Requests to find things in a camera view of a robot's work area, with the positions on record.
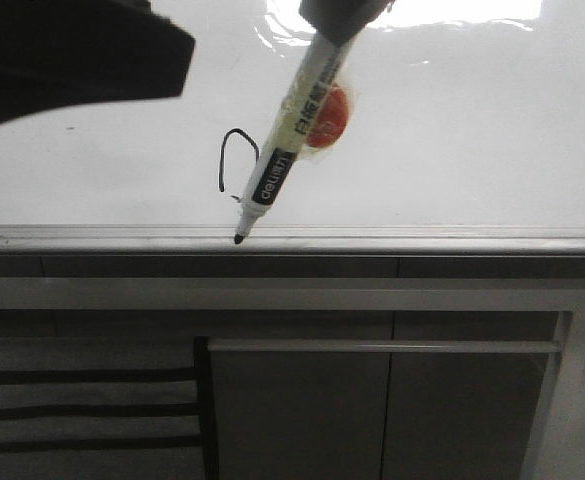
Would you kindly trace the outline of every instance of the whiteboard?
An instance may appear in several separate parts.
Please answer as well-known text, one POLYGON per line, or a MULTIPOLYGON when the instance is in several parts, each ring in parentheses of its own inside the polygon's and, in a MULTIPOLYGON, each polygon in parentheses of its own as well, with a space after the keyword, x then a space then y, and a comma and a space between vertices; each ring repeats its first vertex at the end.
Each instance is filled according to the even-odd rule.
MULTIPOLYGON (((265 141, 313 30, 298 1, 152 3, 197 41, 182 97, 1 125, 0 228, 169 227, 232 248, 230 194, 254 154, 230 140, 222 194, 221 140, 240 127, 265 141)), ((255 237, 585 240, 585 2, 399 0, 342 82, 345 134, 295 164, 255 237)))

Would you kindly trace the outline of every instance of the metal handle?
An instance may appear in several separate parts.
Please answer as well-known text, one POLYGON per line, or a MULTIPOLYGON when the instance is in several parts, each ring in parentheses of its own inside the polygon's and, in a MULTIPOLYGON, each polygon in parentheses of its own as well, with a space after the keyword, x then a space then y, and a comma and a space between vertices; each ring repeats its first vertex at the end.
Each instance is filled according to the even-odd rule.
POLYGON ((557 353, 559 342, 332 339, 211 339, 211 352, 308 353, 557 353))

